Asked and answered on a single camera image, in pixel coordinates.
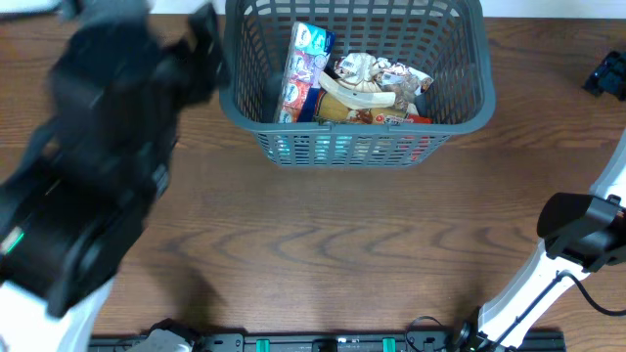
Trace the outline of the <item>Kleenex tissue multipack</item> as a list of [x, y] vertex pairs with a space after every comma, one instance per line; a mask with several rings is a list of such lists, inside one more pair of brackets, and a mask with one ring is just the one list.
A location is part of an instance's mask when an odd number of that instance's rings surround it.
[[306, 22], [295, 22], [275, 111], [276, 123], [311, 122], [321, 91], [335, 34]]

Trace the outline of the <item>orange San Remo pasta pack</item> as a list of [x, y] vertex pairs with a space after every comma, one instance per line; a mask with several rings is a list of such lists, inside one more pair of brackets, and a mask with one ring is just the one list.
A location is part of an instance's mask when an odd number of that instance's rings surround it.
[[393, 108], [353, 110], [324, 90], [318, 96], [314, 119], [320, 123], [332, 122], [336, 124], [399, 125], [402, 123], [432, 123], [431, 118], [420, 116], [414, 111], [403, 111]]

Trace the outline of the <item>beige snack bag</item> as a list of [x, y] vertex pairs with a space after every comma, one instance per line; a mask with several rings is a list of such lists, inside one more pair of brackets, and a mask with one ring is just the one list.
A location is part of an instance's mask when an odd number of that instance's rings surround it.
[[383, 91], [375, 81], [381, 73], [377, 58], [367, 53], [352, 53], [338, 61], [332, 78], [325, 71], [319, 77], [321, 87], [352, 110], [390, 108], [396, 94]]

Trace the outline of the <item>white brown snack bag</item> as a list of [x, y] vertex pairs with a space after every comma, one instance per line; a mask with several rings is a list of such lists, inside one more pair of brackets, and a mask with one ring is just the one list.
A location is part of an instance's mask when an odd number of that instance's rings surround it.
[[395, 94], [393, 108], [417, 112], [416, 98], [429, 89], [434, 79], [411, 66], [391, 62], [385, 58], [377, 58], [376, 67], [380, 70], [375, 76], [378, 86], [383, 92]]

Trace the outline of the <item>teal snack bar wrapper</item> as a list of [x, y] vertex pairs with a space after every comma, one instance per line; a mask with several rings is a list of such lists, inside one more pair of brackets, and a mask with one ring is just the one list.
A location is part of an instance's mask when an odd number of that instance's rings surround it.
[[351, 142], [349, 136], [276, 136], [268, 157], [277, 164], [290, 166], [344, 164]]

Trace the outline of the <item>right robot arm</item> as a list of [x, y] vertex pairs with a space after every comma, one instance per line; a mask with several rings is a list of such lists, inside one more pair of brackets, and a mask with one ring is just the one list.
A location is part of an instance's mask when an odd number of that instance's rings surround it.
[[596, 303], [582, 281], [604, 266], [625, 261], [625, 139], [587, 194], [556, 193], [537, 224], [536, 249], [495, 298], [466, 324], [457, 351], [511, 351], [570, 287], [577, 286], [598, 312], [623, 317]]

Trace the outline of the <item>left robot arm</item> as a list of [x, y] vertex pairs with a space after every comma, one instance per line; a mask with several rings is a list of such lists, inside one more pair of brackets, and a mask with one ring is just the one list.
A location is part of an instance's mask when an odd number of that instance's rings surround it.
[[227, 85], [217, 15], [162, 43], [145, 1], [67, 1], [52, 116], [1, 186], [1, 347], [84, 351], [118, 267], [170, 182], [180, 112]]

